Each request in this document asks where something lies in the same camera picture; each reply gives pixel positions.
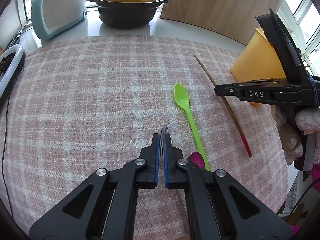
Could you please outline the right hand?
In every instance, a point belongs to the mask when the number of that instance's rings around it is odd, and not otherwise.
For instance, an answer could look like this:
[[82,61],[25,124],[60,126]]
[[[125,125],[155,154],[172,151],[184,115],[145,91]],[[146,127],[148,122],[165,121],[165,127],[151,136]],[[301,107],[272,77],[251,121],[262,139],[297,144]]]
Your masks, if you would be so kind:
[[[277,123],[278,134],[287,166],[303,155],[301,139],[291,124],[285,110],[279,106],[271,106],[271,114]],[[319,164],[319,108],[307,108],[298,112],[295,116],[297,127],[304,134],[316,135],[316,144],[313,155],[313,163]]]

